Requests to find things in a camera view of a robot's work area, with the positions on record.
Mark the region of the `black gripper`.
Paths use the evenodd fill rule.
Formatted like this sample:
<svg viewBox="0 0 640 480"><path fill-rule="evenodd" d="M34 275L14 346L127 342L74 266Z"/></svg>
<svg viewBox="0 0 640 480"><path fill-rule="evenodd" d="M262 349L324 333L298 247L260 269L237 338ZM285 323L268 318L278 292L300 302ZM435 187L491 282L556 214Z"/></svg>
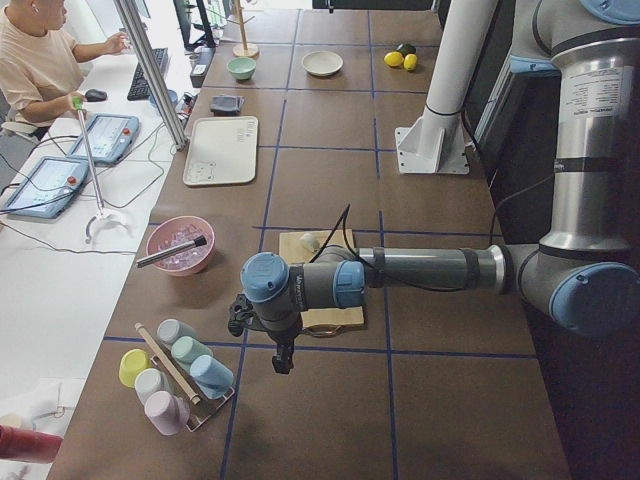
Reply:
<svg viewBox="0 0 640 480"><path fill-rule="evenodd" d="M272 357L272 365L276 373L289 373L294 368L292 355L295 350L295 339L300 332L301 320L296 319L284 330L270 333L270 338L276 343L276 355Z"/></svg>

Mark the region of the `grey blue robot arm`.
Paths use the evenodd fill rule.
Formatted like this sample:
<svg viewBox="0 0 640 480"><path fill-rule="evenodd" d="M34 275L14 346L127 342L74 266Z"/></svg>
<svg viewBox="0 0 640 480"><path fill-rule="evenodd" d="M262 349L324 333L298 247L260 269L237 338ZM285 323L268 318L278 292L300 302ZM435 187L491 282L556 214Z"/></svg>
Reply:
<svg viewBox="0 0 640 480"><path fill-rule="evenodd" d="M288 373L301 315L356 307L367 288L516 291L555 323L605 335L639 315L639 275L627 264L619 204L639 97L635 1L520 1L510 52L517 73L560 74L551 227L535 244L474 249L323 244L306 263L266 252L242 267L229 332L266 333L274 369Z"/></svg>

